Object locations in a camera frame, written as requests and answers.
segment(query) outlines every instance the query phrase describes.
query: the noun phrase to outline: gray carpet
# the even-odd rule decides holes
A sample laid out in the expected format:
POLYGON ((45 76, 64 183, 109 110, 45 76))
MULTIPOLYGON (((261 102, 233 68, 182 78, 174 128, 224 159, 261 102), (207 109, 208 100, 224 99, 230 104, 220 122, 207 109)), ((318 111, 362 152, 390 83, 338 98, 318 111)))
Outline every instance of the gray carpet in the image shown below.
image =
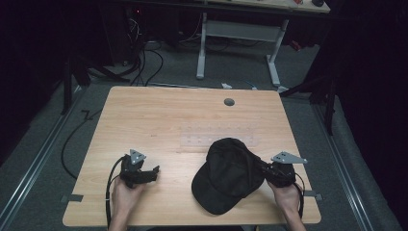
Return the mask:
MULTIPOLYGON (((212 50, 207 53, 206 77, 200 81, 195 79, 198 47, 194 46, 194 43, 188 46, 193 47, 180 46, 174 49, 159 43, 148 45, 148 49, 160 47, 156 51, 164 59, 163 68, 150 82, 152 85, 161 83, 220 89, 221 83, 226 83, 233 89, 251 89, 251 85, 254 85, 259 90, 276 90, 271 84, 265 60, 270 44, 262 43, 253 47, 229 46, 218 52, 212 50, 223 49, 222 45, 209 47, 212 50)), ((312 47, 296 52, 291 47, 283 46, 276 59, 282 86, 289 88, 301 83, 318 51, 318 47, 312 47)), ((161 60, 155 53, 146 51, 145 55, 146 66, 141 75, 144 81, 161 65, 161 60)), ((115 72, 126 68, 120 65, 110 67, 115 72)), ((106 230, 104 227, 69 228, 63 225, 66 204, 61 202, 61 199, 72 192, 75 181, 62 167, 61 152, 71 132, 84 121, 85 113, 82 111, 89 110, 92 114, 102 109, 109 89, 117 85, 126 84, 92 78, 89 88, 81 90, 82 97, 77 100, 35 184, 13 217, 9 230, 106 230)), ((322 200, 318 200, 321 222, 307 225, 307 229, 361 230, 336 170, 331 146, 325 131, 321 129, 316 106, 311 106, 305 96, 307 94, 299 93, 282 100, 299 151, 309 161, 306 170, 312 187, 322 196, 322 200)), ((47 135, 60 118, 62 102, 63 88, 59 87, 51 101, 33 119, 29 131, 12 156, 1 166, 0 208, 6 207, 20 180, 38 155, 47 135)), ((361 196, 372 230, 401 230, 360 156, 348 130, 340 103, 338 101, 336 103, 333 140, 361 196)), ((98 116, 86 122, 65 147, 66 166, 76 175, 84 161, 97 121, 98 116)), ((261 230, 285 230, 285 226, 263 225, 261 230)))

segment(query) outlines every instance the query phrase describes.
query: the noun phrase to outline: metal rail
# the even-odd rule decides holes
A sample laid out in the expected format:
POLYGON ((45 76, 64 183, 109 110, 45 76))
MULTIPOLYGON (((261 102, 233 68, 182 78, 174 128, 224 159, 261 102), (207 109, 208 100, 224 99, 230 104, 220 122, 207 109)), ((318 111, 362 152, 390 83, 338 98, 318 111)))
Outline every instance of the metal rail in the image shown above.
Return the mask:
POLYGON ((350 175, 348 174, 347 168, 343 162, 342 156, 340 154, 337 145, 334 142, 332 136, 327 133, 327 130, 324 126, 324 115, 323 111, 319 105, 312 105, 315 115, 319 119, 319 125, 321 131, 324 133, 326 140, 330 146, 333 162, 335 164, 336 170, 339 174, 340 181, 342 182, 345 195, 347 196, 348 202, 350 203, 351 209, 354 213, 354 216, 357 219, 357 222, 361 230, 374 230, 370 222, 370 218, 366 213, 364 208, 363 201, 361 200, 360 194, 356 190, 353 181, 351 180, 350 175))
POLYGON ((66 121, 72 113, 72 110, 75 108, 76 103, 83 96, 85 90, 81 90, 78 87, 74 92, 74 103, 72 107, 64 114, 61 115, 57 123, 54 125, 51 132, 48 134, 44 144, 39 150, 37 157, 34 159, 33 163, 30 165, 29 169, 25 173, 24 177, 21 179, 17 188, 15 189, 12 197, 7 203, 6 207, 3 209, 0 215, 0 230, 8 230, 10 225, 13 222, 15 215, 17 214, 19 208, 24 202, 26 196, 28 195, 30 189, 36 183, 36 180, 47 162, 49 156, 52 153, 55 141, 64 128, 66 121))

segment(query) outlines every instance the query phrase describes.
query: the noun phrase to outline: desk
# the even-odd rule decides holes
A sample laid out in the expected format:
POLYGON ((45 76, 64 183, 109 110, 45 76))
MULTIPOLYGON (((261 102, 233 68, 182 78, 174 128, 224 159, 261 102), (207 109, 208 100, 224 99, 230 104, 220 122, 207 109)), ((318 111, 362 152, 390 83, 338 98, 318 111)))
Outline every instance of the desk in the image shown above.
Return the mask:
MULTIPOLYGON (((303 0, 302 4, 296 4, 294 0, 208 0, 205 3, 232 4, 247 7, 261 7, 280 9, 288 12, 305 12, 305 13, 329 13, 330 8, 324 3, 321 7, 313 5, 312 0, 303 0)), ((275 59, 278 54, 283 36, 285 36, 289 19, 285 19, 281 26, 261 26, 254 24, 225 22, 218 20, 207 20, 207 14, 203 13, 203 22, 201 30, 201 47, 198 55, 197 79, 204 78, 205 56, 206 56, 206 37, 226 37, 232 39, 252 39, 274 42, 270 55, 267 55, 268 68, 272 84, 280 86, 279 76, 276 71, 275 59)))
MULTIPOLYGON (((221 216, 209 214, 194 199, 191 180, 205 163, 208 139, 237 134, 246 134, 244 139, 253 141, 249 150, 264 161, 282 150, 299 156, 276 91, 112 88, 72 192, 84 197, 82 202, 68 203, 64 224, 106 225, 107 179, 114 163, 131 148, 147 156, 143 170, 160 166, 161 171, 157 181, 146 187, 130 225, 284 223, 266 182, 221 216), (226 98, 235 105, 226 106, 226 98), (193 134, 207 142, 192 138, 193 134)), ((294 167, 310 190, 304 166, 294 167)), ((313 197, 305 197, 303 221, 320 221, 313 197)))

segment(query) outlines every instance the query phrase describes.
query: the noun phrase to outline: dark background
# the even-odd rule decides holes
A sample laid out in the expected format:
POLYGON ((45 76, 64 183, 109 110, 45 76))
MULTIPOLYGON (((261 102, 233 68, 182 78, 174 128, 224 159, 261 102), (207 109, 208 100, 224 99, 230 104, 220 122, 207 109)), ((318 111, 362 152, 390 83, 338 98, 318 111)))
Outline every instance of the dark background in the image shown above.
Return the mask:
MULTIPOLYGON (((293 20, 284 43, 296 40, 302 46, 322 45, 305 81, 321 75, 336 76, 337 94, 354 139, 401 226, 408 229, 404 218, 408 214, 408 177, 403 171, 408 146, 407 3, 327 3, 332 14, 358 16, 359 20, 335 23, 333 27, 324 22, 293 20)), ((197 13, 146 12, 150 25, 145 28, 152 28, 152 36, 174 46, 178 30, 190 31, 191 18, 197 18, 197 13)), ((1 163, 63 79, 64 62, 73 44, 101 65, 128 60, 127 43, 117 47, 116 41, 121 40, 126 25, 115 15, 120 16, 120 10, 107 13, 91 4, 79 8, 49 0, 1 3, 1 163), (119 29, 110 31, 104 26, 112 21, 119 29)), ((317 85, 310 91, 320 88, 327 85, 317 85)))

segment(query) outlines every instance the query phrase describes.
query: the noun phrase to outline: wooden table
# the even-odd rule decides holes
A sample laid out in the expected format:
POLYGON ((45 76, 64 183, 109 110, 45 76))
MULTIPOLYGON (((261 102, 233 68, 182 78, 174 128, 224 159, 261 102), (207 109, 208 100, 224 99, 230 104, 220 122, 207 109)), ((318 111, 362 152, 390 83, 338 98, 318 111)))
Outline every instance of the wooden table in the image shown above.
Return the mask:
MULTIPOLYGON (((142 170, 160 166, 130 218, 130 225, 273 224, 285 220, 265 182, 221 216, 205 211, 191 193, 210 139, 242 137, 264 161, 282 150, 299 155, 279 94, 269 90, 114 87, 64 214, 67 226, 105 226, 105 188, 114 163, 129 150, 147 156, 142 170), (226 106, 224 99, 234 100, 226 106)), ((294 165, 310 190, 303 165, 294 165)), ((303 221, 320 221, 313 197, 305 198, 303 221)))

